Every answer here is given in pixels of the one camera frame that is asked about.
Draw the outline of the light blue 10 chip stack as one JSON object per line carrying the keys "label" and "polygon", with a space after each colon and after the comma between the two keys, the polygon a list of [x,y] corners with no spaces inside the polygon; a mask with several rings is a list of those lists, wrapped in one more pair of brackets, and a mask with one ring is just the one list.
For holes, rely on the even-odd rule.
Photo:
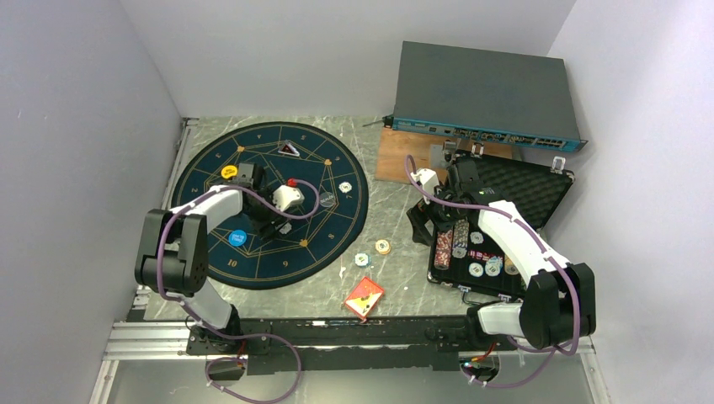
{"label": "light blue 10 chip stack", "polygon": [[357,253],[354,255],[354,264],[358,267],[365,268],[370,266],[370,256],[367,253]]}

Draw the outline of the yellow 50 chip stack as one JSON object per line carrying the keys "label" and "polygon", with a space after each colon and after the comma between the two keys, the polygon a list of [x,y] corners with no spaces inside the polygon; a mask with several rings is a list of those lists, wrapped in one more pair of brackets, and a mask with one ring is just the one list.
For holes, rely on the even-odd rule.
{"label": "yellow 50 chip stack", "polygon": [[379,254],[386,255],[392,250],[392,246],[388,240],[380,239],[376,241],[375,249]]}

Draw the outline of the red playing card box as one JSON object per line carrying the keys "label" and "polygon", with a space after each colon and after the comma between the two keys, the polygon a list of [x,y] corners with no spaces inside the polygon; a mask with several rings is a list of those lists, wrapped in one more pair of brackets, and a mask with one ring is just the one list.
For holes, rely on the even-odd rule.
{"label": "red playing card box", "polygon": [[362,322],[384,296],[384,289],[369,277],[363,277],[344,301],[344,305]]}

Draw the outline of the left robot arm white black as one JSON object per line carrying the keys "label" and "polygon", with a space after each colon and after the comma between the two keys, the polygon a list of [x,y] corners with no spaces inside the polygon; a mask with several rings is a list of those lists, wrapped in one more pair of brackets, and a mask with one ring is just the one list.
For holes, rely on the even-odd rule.
{"label": "left robot arm white black", "polygon": [[135,266],[136,282],[182,306],[223,354],[240,346],[242,328],[237,308],[207,279],[210,233],[224,221],[246,215],[273,235],[305,199],[294,180],[272,189],[262,185],[261,167],[241,163],[236,171],[187,203],[150,210]]}

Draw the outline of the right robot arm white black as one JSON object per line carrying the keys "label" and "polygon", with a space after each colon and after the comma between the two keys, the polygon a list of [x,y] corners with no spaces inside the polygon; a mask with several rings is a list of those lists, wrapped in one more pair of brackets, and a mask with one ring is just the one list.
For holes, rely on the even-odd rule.
{"label": "right robot arm white black", "polygon": [[406,156],[404,168],[427,206],[449,219],[465,219],[491,237],[525,283],[521,302],[494,301],[468,311],[469,322],[463,329],[467,344],[484,349],[501,335],[510,342],[525,339],[531,352],[574,355],[579,339],[595,328],[592,269],[585,263],[570,263],[553,250],[526,223],[516,205],[494,188],[469,177],[463,193],[446,197],[428,189],[433,170],[417,169],[412,156]]}

